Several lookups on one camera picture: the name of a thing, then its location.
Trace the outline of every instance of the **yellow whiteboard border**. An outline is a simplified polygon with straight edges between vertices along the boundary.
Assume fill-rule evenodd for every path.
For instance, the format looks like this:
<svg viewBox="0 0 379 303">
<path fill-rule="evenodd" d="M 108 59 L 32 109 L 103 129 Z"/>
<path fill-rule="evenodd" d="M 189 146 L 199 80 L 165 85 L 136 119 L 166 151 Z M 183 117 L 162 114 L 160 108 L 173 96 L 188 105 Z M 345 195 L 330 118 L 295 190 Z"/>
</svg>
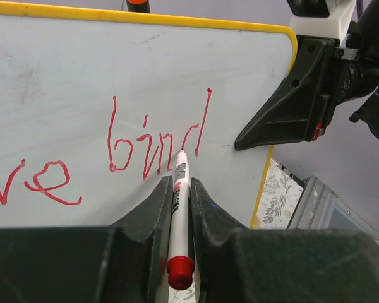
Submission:
<svg viewBox="0 0 379 303">
<path fill-rule="evenodd" d="M 239 21 L 212 20 L 182 16 L 167 16 L 156 14 L 130 13 L 125 11 L 111 11 L 91 8 L 73 8 L 67 6 L 51 6 L 46 4 L 17 3 L 0 1 L 0 15 L 10 16 L 29 16 L 39 18 L 58 18 L 72 20 L 89 20 L 89 21 L 108 21 L 108 22 L 125 22 L 125 23 L 144 23 L 155 25 L 172 25 L 178 27 L 202 27 L 202 28 L 220 28 L 224 30 L 247 30 L 253 32 L 270 32 L 286 34 L 292 43 L 292 58 L 288 71 L 292 69 L 296 58 L 298 42 L 295 33 L 289 28 L 282 25 L 268 25 L 259 23 L 248 23 Z M 265 178 L 274 146 L 271 146 L 258 190 L 258 195 L 251 219 L 250 227 L 254 225 L 258 206 L 260 205 L 261 195 L 264 188 Z"/>
<path fill-rule="evenodd" d="M 261 176 L 261 183 L 260 183 L 260 188 L 259 188 L 258 194 L 257 194 L 257 200 L 255 201 L 253 216 L 251 217 L 251 223 L 250 223 L 251 229 L 254 228 L 254 224 L 255 224 L 255 220 L 256 220 L 257 212 L 258 212 L 258 207 L 260 206 L 260 200 L 261 200 L 261 196 L 263 194 L 265 178 L 267 178 L 267 173 L 268 173 L 268 169 L 270 168 L 270 163 L 271 163 L 271 158 L 272 158 L 273 152 L 274 152 L 274 146 L 271 145 L 270 149 L 268 150 L 267 159 L 265 161 L 263 175 Z"/>
</svg>

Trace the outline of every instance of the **red handwriting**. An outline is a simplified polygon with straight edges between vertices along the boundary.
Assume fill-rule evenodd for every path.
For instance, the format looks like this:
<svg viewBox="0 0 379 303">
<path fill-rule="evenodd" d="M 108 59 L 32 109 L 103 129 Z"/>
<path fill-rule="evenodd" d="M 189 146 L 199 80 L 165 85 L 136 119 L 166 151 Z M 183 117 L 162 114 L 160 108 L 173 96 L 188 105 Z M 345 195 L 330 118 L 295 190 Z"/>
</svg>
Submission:
<svg viewBox="0 0 379 303">
<path fill-rule="evenodd" d="M 152 165 L 153 165 L 154 158 L 156 157 L 156 153 L 159 150 L 159 147 L 156 147 L 156 150 L 154 151 L 152 160 L 150 161 L 148 169 L 146 170 L 147 160 L 148 160 L 148 157 L 149 157 L 150 149 L 152 148 L 152 136 L 150 134 L 144 134 L 143 136 L 138 137 L 136 140 L 138 142 L 142 142 L 145 138 L 149 139 L 149 145 L 147 146 L 147 152 L 146 152 L 146 158 L 145 158 L 145 166 L 143 167 L 143 180 L 146 180 L 147 175 L 149 175 L 150 169 L 152 168 Z"/>
<path fill-rule="evenodd" d="M 108 127 L 108 139 L 107 139 L 108 156 L 109 156 L 109 171 L 110 172 L 117 172 L 117 171 L 125 170 L 128 167 L 129 163 L 131 162 L 131 157 L 132 157 L 132 153 L 133 153 L 133 144 L 130 140 L 127 140 L 127 139 L 116 140 L 115 145 L 114 145 L 114 150 L 117 149 L 119 142 L 129 144 L 131 150 L 129 151 L 129 157 L 128 157 L 124 167 L 119 168 L 119 167 L 116 167 L 116 165 L 114 165 L 114 159 L 112 157 L 112 150 L 111 150 L 111 133 L 112 133 L 112 127 L 114 125 L 116 109 L 117 109 L 117 100 L 116 100 L 116 96 L 114 96 L 114 109 L 112 110 L 111 121 L 110 121 L 109 127 Z"/>
<path fill-rule="evenodd" d="M 195 148 L 195 156 L 196 157 L 199 154 L 199 149 L 200 149 L 200 144 L 201 144 L 201 138 L 202 138 L 202 134 L 203 134 L 203 128 L 205 127 L 205 123 L 206 123 L 206 119 L 207 119 L 207 114 L 208 114 L 209 103 L 210 103 L 210 98 L 212 96 L 212 90 L 210 88 L 207 89 L 207 92 L 208 92 L 207 102 L 205 104 L 205 109 L 203 111 L 202 124 L 201 124 L 200 131 L 198 133 L 198 141 L 197 141 L 196 148 Z M 114 150 L 117 149 L 117 144 L 119 142 L 127 143 L 129 145 L 129 147 L 130 147 L 129 156 L 128 156 L 128 159 L 125 162 L 125 166 L 122 167 L 122 168 L 117 167 L 115 165 L 115 163 L 114 163 L 114 156 L 112 154 L 112 149 L 111 149 L 111 146 L 112 146 L 111 145 L 111 134 L 112 134 L 112 129 L 114 127 L 115 115 L 116 115 L 116 112 L 117 112 L 117 98 L 116 98 L 116 96 L 113 97 L 113 100 L 114 100 L 114 106 L 113 106 L 113 110 L 112 110 L 112 114 L 111 114 L 111 120 L 110 120 L 109 128 L 108 128 L 107 147 L 108 147 L 108 154 L 109 154 L 109 170 L 111 172 L 117 172 L 117 171 L 125 170 L 125 169 L 128 168 L 129 163 L 131 161 L 131 157 L 133 155 L 134 146 L 133 146 L 133 144 L 132 144 L 132 142 L 130 140 L 127 140 L 127 139 L 118 139 L 118 140 L 116 140 L 116 142 L 114 144 Z M 145 128 L 147 126 L 147 122 L 148 122 L 148 115 L 146 114 L 144 122 L 143 122 L 143 128 Z M 183 142 L 182 142 L 182 145 L 181 145 L 181 149 L 185 149 L 185 145 L 186 145 L 186 141 L 187 141 L 188 135 L 190 134 L 190 132 L 194 128 L 197 128 L 198 126 L 199 126 L 199 123 L 191 125 L 189 127 L 189 129 L 187 130 L 187 132 L 184 135 Z M 143 165 L 143 175 L 142 175 L 143 180 L 145 180 L 148 177 L 148 175 L 150 173 L 150 170 L 152 168 L 154 159 L 156 157 L 156 154 L 157 154 L 157 152 L 159 150 L 159 146 L 156 146 L 154 154 L 152 155 L 152 159 L 150 160 L 150 163 L 149 163 L 148 162 L 149 161 L 149 153 L 150 153 L 150 150 L 152 149 L 152 139 L 153 139 L 152 135 L 151 134 L 144 134 L 143 136 L 138 137 L 136 139 L 136 141 L 137 142 L 142 142 L 146 138 L 148 138 L 148 148 L 147 148 L 147 152 L 145 154 L 144 165 Z M 160 175 L 160 173 L 162 171 L 162 157 L 163 157 L 163 151 L 164 151 L 164 139 L 167 139 L 167 138 L 170 138 L 170 150 L 169 150 L 169 158 L 168 158 L 168 162 L 167 162 L 166 171 L 167 172 L 171 171 L 171 157 L 172 157 L 172 148 L 173 148 L 173 144 L 172 144 L 173 143 L 173 135 L 170 134 L 170 133 L 167 133 L 166 135 L 162 136 L 162 133 L 159 133 L 160 154 L 159 154 L 159 166 L 157 168 L 157 175 Z"/>
<path fill-rule="evenodd" d="M 143 122 L 143 128 L 146 127 L 146 124 L 147 124 L 147 115 L 145 116 L 145 120 L 144 120 L 144 122 Z"/>
<path fill-rule="evenodd" d="M 62 184 L 60 184 L 60 185 L 57 185 L 57 186 L 54 186 L 54 187 L 44 188 L 41 185 L 41 183 L 39 182 L 38 177 L 40 175 L 45 174 L 47 172 L 47 170 L 48 170 L 48 168 L 49 168 L 50 165 L 60 165 L 62 167 L 62 169 L 63 169 L 64 177 L 66 178 L 66 180 Z M 25 185 L 26 188 L 28 188 L 31 191 L 40 191 L 42 194 L 44 194 L 48 198 L 50 198 L 50 199 L 52 199 L 52 200 L 54 200 L 56 202 L 59 202 L 61 204 L 64 204 L 64 205 L 78 205 L 83 200 L 82 197 L 79 197 L 77 202 L 67 202 L 67 201 L 65 201 L 63 199 L 60 199 L 58 197 L 55 197 L 51 193 L 49 193 L 49 191 L 52 191 L 53 189 L 57 189 L 57 188 L 63 187 L 65 185 L 67 185 L 67 183 L 70 182 L 70 175 L 69 175 L 68 168 L 67 168 L 66 164 L 64 164 L 62 161 L 50 161 L 50 162 L 46 163 L 44 165 L 44 168 L 40 172 L 38 172 L 35 175 L 33 175 L 32 180 L 33 180 L 33 183 L 35 184 L 35 186 L 37 188 L 33 188 L 31 185 L 29 185 L 29 183 L 27 181 L 25 181 L 24 185 Z"/>
<path fill-rule="evenodd" d="M 197 128 L 199 126 L 199 124 L 195 124 L 195 125 L 191 125 L 189 127 L 189 129 L 187 130 L 187 132 L 185 133 L 185 136 L 184 136 L 184 140 L 183 140 L 183 144 L 181 145 L 181 149 L 183 150 L 185 148 L 185 143 L 187 142 L 187 137 L 189 135 L 189 133 L 191 132 L 191 130 L 193 128 Z"/>
<path fill-rule="evenodd" d="M 23 167 L 25 166 L 25 160 L 21 160 L 21 164 L 19 164 L 19 166 L 17 166 L 9 175 L 8 179 L 7 179 L 7 183 L 6 183 L 6 186 L 4 188 L 4 192 L 1 193 L 1 190 L 0 190 L 0 203 L 2 205 L 6 205 L 7 204 L 7 195 L 8 193 L 10 192 L 10 187 L 11 187 L 11 183 L 13 182 L 13 179 L 16 175 L 17 172 L 20 171 L 20 169 L 22 169 Z"/>
<path fill-rule="evenodd" d="M 212 96 L 212 90 L 210 88 L 208 88 L 207 91 L 208 91 L 207 104 L 205 106 L 205 111 L 203 112 L 202 125 L 201 125 L 201 129 L 200 129 L 200 135 L 198 137 L 198 143 L 196 144 L 196 148 L 195 148 L 195 156 L 196 157 L 198 156 L 198 152 L 200 150 L 200 144 L 201 144 L 201 137 L 202 137 L 203 127 L 205 126 L 205 121 L 207 119 L 208 108 L 209 108 L 209 101 L 210 101 L 210 97 Z"/>
<path fill-rule="evenodd" d="M 170 164 L 171 164 L 171 155 L 172 155 L 172 134 L 165 134 L 165 136 L 162 136 L 162 133 L 160 133 L 159 136 L 160 136 L 160 144 L 162 145 L 162 148 L 160 150 L 159 168 L 157 169 L 157 175 L 160 175 L 160 172 L 162 171 L 162 157 L 163 157 L 163 148 L 164 148 L 163 139 L 167 139 L 168 137 L 170 137 L 169 161 L 167 163 L 167 171 L 168 172 L 171 170 Z"/>
<path fill-rule="evenodd" d="M 13 179 L 15 177 L 15 175 L 17 174 L 17 172 L 22 169 L 24 166 L 26 165 L 26 161 L 23 159 L 21 161 L 21 164 L 19 164 L 19 166 L 16 167 L 15 170 L 13 170 L 8 179 L 7 179 L 7 183 L 6 183 L 6 186 L 4 188 L 4 192 L 1 193 L 1 190 L 0 190 L 0 203 L 2 205 L 6 205 L 7 204 L 7 196 L 8 196 L 8 193 L 10 191 L 10 187 L 11 187 L 11 184 L 13 182 Z M 52 187 L 43 187 L 41 185 L 41 183 L 39 182 L 38 180 L 38 177 L 40 175 L 43 175 L 47 172 L 48 168 L 50 165 L 60 165 L 63 169 L 63 173 L 64 173 L 64 177 L 65 177 L 65 181 L 59 185 L 56 185 L 56 186 L 52 186 Z M 59 202 L 59 203 L 62 203 L 64 205 L 77 205 L 77 204 L 80 204 L 81 201 L 83 200 L 82 197 L 79 197 L 78 201 L 77 202 L 67 202 L 63 199 L 60 199 L 58 197 L 55 197 L 53 196 L 52 194 L 49 193 L 49 191 L 53 191 L 54 189 L 57 189 L 57 188 L 60 188 L 60 187 L 63 187 L 65 185 L 67 185 L 69 182 L 70 182 L 70 174 L 69 174 L 69 171 L 68 171 L 68 168 L 66 166 L 66 164 L 64 164 L 62 161 L 50 161 L 50 162 L 47 162 L 45 165 L 44 165 L 44 168 L 36 173 L 34 176 L 33 176 L 33 183 L 35 184 L 36 188 L 32 187 L 31 185 L 29 185 L 29 183 L 27 181 L 24 182 L 24 185 L 27 189 L 31 190 L 31 191 L 38 191 L 38 192 L 41 192 L 43 193 L 44 195 L 46 195 L 48 198 L 56 201 L 56 202 Z"/>
</svg>

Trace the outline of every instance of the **white board surface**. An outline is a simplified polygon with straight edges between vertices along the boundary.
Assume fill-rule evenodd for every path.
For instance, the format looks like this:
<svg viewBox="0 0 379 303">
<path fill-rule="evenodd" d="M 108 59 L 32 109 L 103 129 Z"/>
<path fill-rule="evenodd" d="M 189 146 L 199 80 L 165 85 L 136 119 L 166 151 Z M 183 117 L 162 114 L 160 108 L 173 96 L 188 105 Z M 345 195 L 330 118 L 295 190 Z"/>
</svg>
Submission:
<svg viewBox="0 0 379 303">
<path fill-rule="evenodd" d="M 191 126 L 191 176 L 248 226 L 268 148 L 234 140 L 291 58 L 283 33 L 0 16 L 0 227 L 115 222 Z"/>
</svg>

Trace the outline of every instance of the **white marker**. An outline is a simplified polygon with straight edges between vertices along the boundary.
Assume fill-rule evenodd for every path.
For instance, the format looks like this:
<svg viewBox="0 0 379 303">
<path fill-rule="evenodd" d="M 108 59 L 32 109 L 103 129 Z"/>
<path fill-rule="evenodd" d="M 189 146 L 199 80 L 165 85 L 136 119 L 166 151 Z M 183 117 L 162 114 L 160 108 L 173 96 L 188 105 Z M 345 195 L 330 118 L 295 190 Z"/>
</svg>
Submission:
<svg viewBox="0 0 379 303">
<path fill-rule="evenodd" d="M 191 177 L 187 154 L 177 155 L 172 198 L 171 226 L 167 272 L 169 285 L 184 290 L 192 284 L 195 270 L 194 242 L 191 219 Z"/>
</svg>

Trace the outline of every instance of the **orange object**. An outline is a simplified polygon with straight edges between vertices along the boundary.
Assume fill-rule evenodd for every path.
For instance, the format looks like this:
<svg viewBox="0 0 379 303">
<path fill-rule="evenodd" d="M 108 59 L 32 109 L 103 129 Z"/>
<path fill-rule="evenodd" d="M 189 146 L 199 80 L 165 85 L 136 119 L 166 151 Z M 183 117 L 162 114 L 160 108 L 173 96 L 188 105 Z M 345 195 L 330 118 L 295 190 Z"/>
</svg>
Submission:
<svg viewBox="0 0 379 303">
<path fill-rule="evenodd" d="M 127 2 L 134 4 L 134 5 L 139 5 L 145 3 L 147 0 L 127 0 Z"/>
</svg>

